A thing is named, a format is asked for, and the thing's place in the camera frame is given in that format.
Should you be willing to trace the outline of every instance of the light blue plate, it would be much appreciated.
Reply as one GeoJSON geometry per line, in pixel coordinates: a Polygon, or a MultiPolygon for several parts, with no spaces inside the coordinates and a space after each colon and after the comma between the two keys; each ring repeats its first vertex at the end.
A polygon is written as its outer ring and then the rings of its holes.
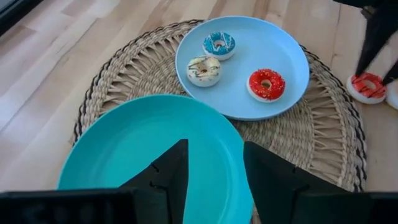
{"type": "Polygon", "coordinates": [[[185,91],[227,117],[254,121],[271,118],[292,107],[303,96],[309,81],[309,68],[299,44],[270,22],[244,16],[212,19],[192,29],[181,41],[175,57],[178,79],[185,91]],[[187,78],[187,65],[204,55],[202,43],[212,32],[229,33],[236,41],[235,54],[221,62],[221,80],[200,88],[187,78]],[[286,81],[285,92],[273,103],[256,101],[246,89],[250,75],[269,68],[286,81]]]}
{"type": "Polygon", "coordinates": [[[184,96],[138,98],[100,117],[73,148],[58,189],[119,187],[183,138],[189,141],[184,223],[249,223],[243,140],[224,116],[184,96]]]}

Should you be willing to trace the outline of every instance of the donut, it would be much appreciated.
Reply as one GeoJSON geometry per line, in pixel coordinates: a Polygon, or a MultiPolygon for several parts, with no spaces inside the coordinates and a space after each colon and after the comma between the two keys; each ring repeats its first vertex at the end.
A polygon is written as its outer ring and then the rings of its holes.
{"type": "Polygon", "coordinates": [[[387,86],[386,102],[398,110],[398,82],[394,81],[387,86]]]}
{"type": "Polygon", "coordinates": [[[346,86],[348,93],[355,100],[366,104],[376,104],[386,98],[386,87],[381,82],[381,77],[365,72],[360,76],[350,76],[346,86]]]}
{"type": "Polygon", "coordinates": [[[203,41],[203,51],[218,60],[227,60],[235,53],[235,40],[225,32],[213,32],[203,41]]]}
{"type": "Polygon", "coordinates": [[[214,57],[195,57],[188,63],[187,77],[196,86],[209,87],[220,80],[220,69],[220,62],[214,57]]]}
{"type": "Polygon", "coordinates": [[[285,80],[271,69],[255,71],[246,82],[250,95],[263,103],[278,100],[285,91],[285,80]]]}

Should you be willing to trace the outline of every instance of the round wicker mat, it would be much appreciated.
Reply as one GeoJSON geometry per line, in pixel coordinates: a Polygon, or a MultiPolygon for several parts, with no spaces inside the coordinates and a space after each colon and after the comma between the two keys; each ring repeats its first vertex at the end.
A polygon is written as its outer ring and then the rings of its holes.
{"type": "MultiPolygon", "coordinates": [[[[74,129],[75,140],[99,116],[127,100],[154,93],[186,95],[175,73],[175,51],[183,35],[202,22],[159,27],[118,50],[86,92],[74,129]]],[[[311,73],[305,96],[276,118],[231,122],[244,140],[254,141],[346,190],[362,191],[366,145],[359,113],[330,69],[303,50],[311,73]]]]}

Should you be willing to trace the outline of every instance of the white frosted donut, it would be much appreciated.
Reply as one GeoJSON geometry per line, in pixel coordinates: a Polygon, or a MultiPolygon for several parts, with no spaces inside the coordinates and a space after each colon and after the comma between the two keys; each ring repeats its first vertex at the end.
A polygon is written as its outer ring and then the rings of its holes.
{"type": "Polygon", "coordinates": [[[209,87],[221,78],[220,62],[209,56],[193,58],[187,66],[187,77],[196,86],[209,87]]]}
{"type": "Polygon", "coordinates": [[[225,32],[213,32],[203,41],[203,51],[218,60],[227,60],[235,53],[235,40],[225,32]]]}
{"type": "Polygon", "coordinates": [[[398,81],[394,81],[387,86],[387,103],[398,110],[398,81]]]}
{"type": "Polygon", "coordinates": [[[386,99],[386,88],[381,85],[382,79],[371,73],[363,73],[359,77],[354,75],[347,79],[348,93],[361,103],[376,104],[386,99]]]}

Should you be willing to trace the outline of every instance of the wooden floor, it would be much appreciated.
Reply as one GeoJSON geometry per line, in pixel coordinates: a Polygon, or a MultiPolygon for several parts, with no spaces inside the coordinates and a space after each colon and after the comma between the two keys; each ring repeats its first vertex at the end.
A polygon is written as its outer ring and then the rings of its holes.
{"type": "MultiPolygon", "coordinates": [[[[0,38],[0,190],[51,189],[73,123],[100,66],[129,40],[171,22],[246,15],[271,21],[345,82],[366,21],[332,0],[44,0],[0,38]]],[[[398,58],[390,41],[370,71],[398,58]]],[[[358,104],[368,142],[368,190],[398,190],[398,111],[358,104]]]]}

